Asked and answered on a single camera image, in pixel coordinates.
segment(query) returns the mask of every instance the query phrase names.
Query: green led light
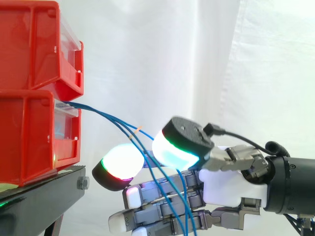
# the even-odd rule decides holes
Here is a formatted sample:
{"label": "green led light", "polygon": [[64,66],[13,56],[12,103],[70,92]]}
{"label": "green led light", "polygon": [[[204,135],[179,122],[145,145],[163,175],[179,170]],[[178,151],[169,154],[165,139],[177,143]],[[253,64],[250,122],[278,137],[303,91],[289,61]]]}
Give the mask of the green led light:
{"label": "green led light", "polygon": [[8,204],[9,202],[6,202],[6,203],[2,203],[2,204],[0,204],[0,207],[2,207],[2,206],[4,206],[4,205],[6,205],[6,204]]}

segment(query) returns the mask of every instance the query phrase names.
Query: stacked red bins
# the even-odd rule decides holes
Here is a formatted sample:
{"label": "stacked red bins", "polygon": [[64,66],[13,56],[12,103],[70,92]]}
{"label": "stacked red bins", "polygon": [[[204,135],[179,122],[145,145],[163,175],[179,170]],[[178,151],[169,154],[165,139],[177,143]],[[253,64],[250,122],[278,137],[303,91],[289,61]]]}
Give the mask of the stacked red bins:
{"label": "stacked red bins", "polygon": [[0,184],[80,161],[83,44],[54,1],[0,1]]}

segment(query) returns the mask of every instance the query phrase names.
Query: robot finger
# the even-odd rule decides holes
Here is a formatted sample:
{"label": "robot finger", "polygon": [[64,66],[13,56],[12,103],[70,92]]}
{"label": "robot finger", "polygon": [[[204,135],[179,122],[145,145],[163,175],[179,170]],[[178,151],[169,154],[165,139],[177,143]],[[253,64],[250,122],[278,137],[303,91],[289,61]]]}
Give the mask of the robot finger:
{"label": "robot finger", "polygon": [[[208,210],[193,211],[193,220],[197,230],[207,230],[212,227],[212,224],[220,222],[219,217],[212,217]],[[185,216],[180,216],[182,222],[185,220]],[[188,219],[188,231],[191,233],[192,223],[191,219]],[[142,225],[139,228],[132,231],[132,236],[171,236],[181,235],[183,231],[180,227],[178,220],[174,217],[155,222],[149,225]]]}
{"label": "robot finger", "polygon": [[[198,171],[184,171],[182,172],[185,185],[188,190],[190,189],[202,189],[203,183],[199,180]],[[183,183],[179,175],[170,176],[170,179],[176,185],[180,192],[183,192]],[[163,191],[167,195],[175,195],[176,192],[166,180],[166,178],[158,179]],[[154,202],[161,199],[162,193],[153,180],[130,186],[123,191],[123,199],[125,209],[139,208],[144,204]]]}
{"label": "robot finger", "polygon": [[[180,197],[173,196],[169,199],[176,213],[178,215],[184,215],[185,205]],[[192,209],[204,207],[205,203],[202,200],[202,191],[194,190],[188,192],[188,204]],[[109,217],[108,224],[112,233],[121,233],[135,230],[142,225],[153,224],[171,217],[174,217],[174,214],[167,201],[163,199],[137,209],[127,209],[118,212]]]}

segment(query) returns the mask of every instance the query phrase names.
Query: transparent drawer front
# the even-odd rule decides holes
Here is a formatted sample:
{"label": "transparent drawer front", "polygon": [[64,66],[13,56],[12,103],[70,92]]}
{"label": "transparent drawer front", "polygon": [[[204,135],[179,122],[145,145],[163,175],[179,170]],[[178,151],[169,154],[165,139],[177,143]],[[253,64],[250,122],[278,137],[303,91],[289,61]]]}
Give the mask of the transparent drawer front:
{"label": "transparent drawer front", "polygon": [[60,39],[61,51],[64,58],[74,67],[75,65],[75,51],[81,50],[81,43],[72,32],[70,26],[65,21],[64,17],[60,17]]}
{"label": "transparent drawer front", "polygon": [[72,137],[72,118],[78,117],[79,111],[55,99],[55,139],[76,140]]}

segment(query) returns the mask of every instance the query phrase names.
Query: cable connector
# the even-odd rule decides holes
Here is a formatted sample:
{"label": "cable connector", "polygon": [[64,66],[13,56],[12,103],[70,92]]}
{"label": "cable connector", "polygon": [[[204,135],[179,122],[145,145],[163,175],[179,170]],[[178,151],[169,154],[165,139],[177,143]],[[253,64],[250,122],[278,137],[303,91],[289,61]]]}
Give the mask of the cable connector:
{"label": "cable connector", "polygon": [[215,124],[211,124],[208,123],[204,128],[203,128],[203,132],[205,132],[205,134],[207,136],[212,137],[213,135],[223,135],[225,134],[225,129],[222,129],[220,126],[215,125]]}

